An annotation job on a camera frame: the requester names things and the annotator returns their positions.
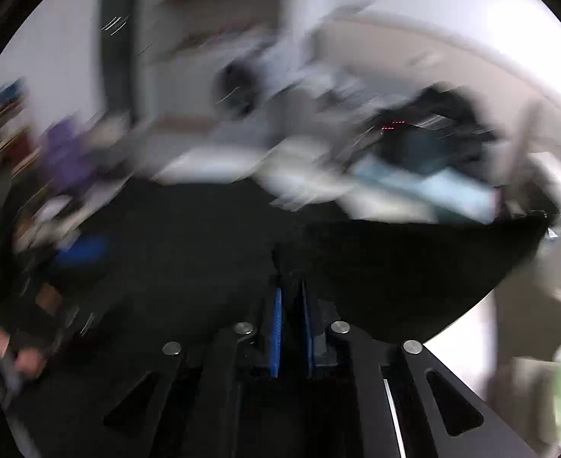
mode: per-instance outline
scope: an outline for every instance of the light blue surface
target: light blue surface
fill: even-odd
[[[452,168],[423,177],[367,154],[350,172],[370,184],[417,197],[471,220],[481,223],[495,220],[495,189]]]

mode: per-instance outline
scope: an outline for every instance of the blue object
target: blue object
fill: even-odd
[[[0,105],[8,105],[22,97],[22,82],[17,80],[0,91]]]
[[[278,378],[280,370],[280,348],[282,338],[282,292],[276,289],[274,315],[272,322],[272,339],[270,340],[270,375]]]
[[[100,261],[108,251],[104,238],[97,236],[80,237],[68,250],[60,250],[54,262],[59,267],[92,265]]]

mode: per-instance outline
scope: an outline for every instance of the triangular cutout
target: triangular cutout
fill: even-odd
[[[104,425],[128,436],[142,432],[145,428],[147,406],[158,382],[159,373],[149,372],[121,403],[104,417]]]
[[[449,435],[456,437],[484,423],[482,414],[438,372],[427,372],[427,381]]]

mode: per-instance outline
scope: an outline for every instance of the metal bolt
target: metal bolt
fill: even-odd
[[[348,334],[350,331],[350,324],[348,322],[337,320],[331,324],[331,330],[336,334]]]
[[[176,341],[167,342],[162,351],[165,355],[174,356],[181,352],[181,345]]]
[[[413,355],[419,354],[423,350],[423,345],[418,341],[406,341],[403,343],[403,349]]]
[[[234,326],[234,330],[236,334],[246,336],[248,334],[251,334],[255,330],[255,328],[253,327],[253,324],[250,324],[248,322],[239,322]]]

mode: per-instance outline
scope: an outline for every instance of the dark door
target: dark door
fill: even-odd
[[[102,0],[101,60],[107,110],[136,120],[135,8],[136,0]]]

